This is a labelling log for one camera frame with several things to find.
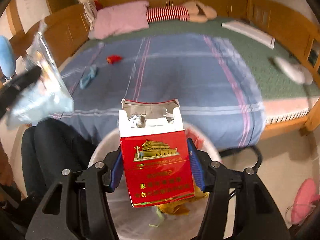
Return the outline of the white plush toy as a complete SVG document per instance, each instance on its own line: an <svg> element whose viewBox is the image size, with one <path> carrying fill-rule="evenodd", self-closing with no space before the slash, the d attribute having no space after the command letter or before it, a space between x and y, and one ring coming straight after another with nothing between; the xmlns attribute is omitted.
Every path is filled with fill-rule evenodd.
<svg viewBox="0 0 320 240"><path fill-rule="evenodd" d="M79 0L79 2L84 5L84 11L90 25L90 30L94 29L95 20L98 13L94 0Z"/></svg>

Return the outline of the striped plush doll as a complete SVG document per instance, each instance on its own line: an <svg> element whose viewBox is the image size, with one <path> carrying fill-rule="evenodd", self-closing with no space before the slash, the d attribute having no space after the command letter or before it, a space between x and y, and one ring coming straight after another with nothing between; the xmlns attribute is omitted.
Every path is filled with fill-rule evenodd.
<svg viewBox="0 0 320 240"><path fill-rule="evenodd" d="M211 21L216 18L216 10L200 1L188 1L182 5L149 8L146 12L146 19L149 23L173 20L206 23L208 20Z"/></svg>

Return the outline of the red wrapper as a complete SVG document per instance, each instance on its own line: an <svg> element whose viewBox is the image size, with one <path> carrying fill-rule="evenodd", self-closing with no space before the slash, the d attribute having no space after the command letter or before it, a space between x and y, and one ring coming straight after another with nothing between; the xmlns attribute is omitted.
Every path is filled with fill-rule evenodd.
<svg viewBox="0 0 320 240"><path fill-rule="evenodd" d="M120 62L123 58L119 55L110 55L106 58L108 64L115 64Z"/></svg>

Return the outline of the white flat board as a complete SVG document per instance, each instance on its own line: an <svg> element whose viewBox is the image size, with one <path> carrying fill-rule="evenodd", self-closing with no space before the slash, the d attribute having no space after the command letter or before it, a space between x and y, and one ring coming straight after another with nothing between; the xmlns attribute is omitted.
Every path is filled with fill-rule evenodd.
<svg viewBox="0 0 320 240"><path fill-rule="evenodd" d="M247 37L267 46L270 49L274 49L274 44L275 44L276 39L273 36L255 28L251 25L248 25L248 24L245 24L245 23L242 23L239 21L229 21L229 22L223 22L221 24L221 27L228 29L228 30L231 30L231 31L234 31L236 33L242 34L244 36L247 36Z"/></svg>

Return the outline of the light blue plastic bag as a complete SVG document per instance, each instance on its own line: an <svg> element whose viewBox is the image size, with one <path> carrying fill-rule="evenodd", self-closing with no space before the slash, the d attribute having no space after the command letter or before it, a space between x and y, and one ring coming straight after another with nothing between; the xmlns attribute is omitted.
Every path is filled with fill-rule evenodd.
<svg viewBox="0 0 320 240"><path fill-rule="evenodd" d="M21 124L36 123L53 114L74 110L74 101L44 38L46 30L47 24L41 21L31 44L31 52L25 61L25 71L32 66L39 66L42 69L41 76L7 109L6 125L10 129Z"/></svg>

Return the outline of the pink fan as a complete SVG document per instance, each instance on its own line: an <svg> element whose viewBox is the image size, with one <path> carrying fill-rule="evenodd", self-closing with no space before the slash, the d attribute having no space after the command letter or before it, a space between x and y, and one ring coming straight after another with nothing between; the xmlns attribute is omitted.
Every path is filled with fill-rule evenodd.
<svg viewBox="0 0 320 240"><path fill-rule="evenodd" d="M292 224L302 223L315 208L319 200L316 184L313 179L306 179L300 186L291 209L290 222Z"/></svg>

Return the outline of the red cigarette pack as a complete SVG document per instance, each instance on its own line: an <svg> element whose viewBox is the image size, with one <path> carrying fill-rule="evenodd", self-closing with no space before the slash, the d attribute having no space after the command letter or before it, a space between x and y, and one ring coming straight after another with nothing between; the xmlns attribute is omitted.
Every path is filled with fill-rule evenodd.
<svg viewBox="0 0 320 240"><path fill-rule="evenodd" d="M178 100L146 103L123 99L118 124L133 207L195 196Z"/></svg>

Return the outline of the blue knotted cloth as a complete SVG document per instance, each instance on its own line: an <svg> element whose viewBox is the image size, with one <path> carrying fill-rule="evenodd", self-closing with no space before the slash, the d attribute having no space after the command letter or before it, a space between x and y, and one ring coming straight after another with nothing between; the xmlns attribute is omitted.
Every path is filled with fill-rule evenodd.
<svg viewBox="0 0 320 240"><path fill-rule="evenodd" d="M98 73L97 67L90 67L88 73L86 73L81 79L80 79L80 89L86 89L90 83L95 79Z"/></svg>

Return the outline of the pink pillow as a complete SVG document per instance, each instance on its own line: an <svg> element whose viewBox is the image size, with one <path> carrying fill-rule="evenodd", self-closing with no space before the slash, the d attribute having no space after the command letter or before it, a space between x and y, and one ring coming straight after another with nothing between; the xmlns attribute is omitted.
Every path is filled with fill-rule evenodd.
<svg viewBox="0 0 320 240"><path fill-rule="evenodd" d="M146 18L148 7L148 1L135 1L100 9L88 38L103 40L109 36L148 29L149 23Z"/></svg>

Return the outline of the white oval device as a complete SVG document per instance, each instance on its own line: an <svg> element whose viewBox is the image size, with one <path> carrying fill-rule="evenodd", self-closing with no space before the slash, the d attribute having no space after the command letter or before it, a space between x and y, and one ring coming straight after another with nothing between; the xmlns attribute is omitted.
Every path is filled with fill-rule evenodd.
<svg viewBox="0 0 320 240"><path fill-rule="evenodd" d="M281 57L274 57L275 65L293 82L299 85L311 85L313 76L310 71L301 64L292 64Z"/></svg>

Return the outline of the blue plaid bed sheet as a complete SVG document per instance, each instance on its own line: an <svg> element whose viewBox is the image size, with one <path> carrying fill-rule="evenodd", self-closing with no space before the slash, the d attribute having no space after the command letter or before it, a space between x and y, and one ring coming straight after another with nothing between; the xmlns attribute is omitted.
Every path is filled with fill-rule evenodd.
<svg viewBox="0 0 320 240"><path fill-rule="evenodd" d="M74 110L54 114L97 144L118 126L123 99L163 102L177 99L182 119L217 148L254 145L266 123L263 98L245 63L226 63L215 46L199 35L161 35L103 42L78 53L61 77ZM123 59L108 64L106 58ZM80 89L80 79L97 67L95 79Z"/></svg>

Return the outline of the blue neck pillow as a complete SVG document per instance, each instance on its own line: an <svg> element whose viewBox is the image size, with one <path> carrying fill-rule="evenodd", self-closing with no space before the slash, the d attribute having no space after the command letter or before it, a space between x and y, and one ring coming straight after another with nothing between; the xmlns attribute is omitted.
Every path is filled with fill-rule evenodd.
<svg viewBox="0 0 320 240"><path fill-rule="evenodd" d="M0 65L1 71L7 80L15 75L16 61L12 46L5 36L0 36Z"/></svg>

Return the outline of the yellow snack wrapper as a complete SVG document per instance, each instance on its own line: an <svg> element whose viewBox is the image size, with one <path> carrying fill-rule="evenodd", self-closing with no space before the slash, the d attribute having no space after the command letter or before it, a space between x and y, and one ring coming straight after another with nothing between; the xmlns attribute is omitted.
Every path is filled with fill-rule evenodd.
<svg viewBox="0 0 320 240"><path fill-rule="evenodd" d="M194 183L194 190L195 190L195 196L178 200L175 202L170 202L167 204L161 204L157 205L158 209L161 211L161 213L167 214L167 215L188 215L190 210L186 207L187 203L192 203L204 198L207 198L209 196L208 192L202 192L201 189Z"/></svg>

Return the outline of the green bed mat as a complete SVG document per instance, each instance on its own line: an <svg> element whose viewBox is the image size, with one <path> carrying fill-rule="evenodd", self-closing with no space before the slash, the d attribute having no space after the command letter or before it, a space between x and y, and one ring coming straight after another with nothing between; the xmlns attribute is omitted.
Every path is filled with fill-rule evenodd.
<svg viewBox="0 0 320 240"><path fill-rule="evenodd" d="M89 49L101 42L111 44L144 37L195 34L200 36L205 47L210 44L215 46L216 53L221 55L226 63L230 63L231 60L245 63L255 78L263 99L319 97L319 88L316 83L313 82L311 85L297 84L290 80L275 64L276 57L285 59L289 63L298 63L298 60L279 42L275 42L273 49L268 48L245 35L223 28L222 24L228 21L227 18L218 18L206 23L181 21L151 23L148 29L110 36L102 40L88 40L83 48Z"/></svg>

